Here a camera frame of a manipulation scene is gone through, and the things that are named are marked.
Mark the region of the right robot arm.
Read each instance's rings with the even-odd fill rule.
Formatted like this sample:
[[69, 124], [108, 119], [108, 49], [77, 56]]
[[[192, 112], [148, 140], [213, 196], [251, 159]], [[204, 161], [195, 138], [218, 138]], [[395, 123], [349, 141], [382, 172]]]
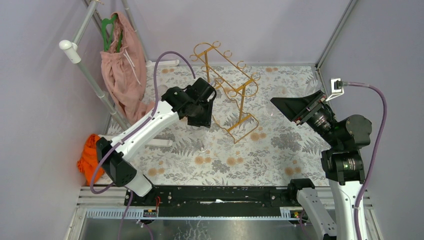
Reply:
[[305, 97], [273, 97], [271, 103], [296, 125], [308, 124], [330, 148], [321, 153], [321, 166], [328, 179], [336, 219], [332, 219], [309, 178], [292, 179], [287, 201], [301, 206], [319, 240], [366, 240], [362, 187], [365, 168], [360, 150], [371, 143], [372, 123], [354, 114], [336, 120], [322, 91]]

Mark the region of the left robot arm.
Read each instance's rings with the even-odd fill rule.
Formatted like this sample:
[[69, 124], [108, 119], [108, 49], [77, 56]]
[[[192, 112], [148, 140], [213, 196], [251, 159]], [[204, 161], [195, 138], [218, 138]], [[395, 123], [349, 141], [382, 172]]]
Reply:
[[203, 78], [185, 88], [170, 87], [143, 118], [121, 134], [96, 142], [98, 167], [103, 169], [112, 183], [125, 187], [135, 194], [144, 206], [155, 200], [153, 184], [130, 164], [130, 159], [162, 130], [186, 118], [194, 127], [210, 128], [213, 103], [217, 91]]

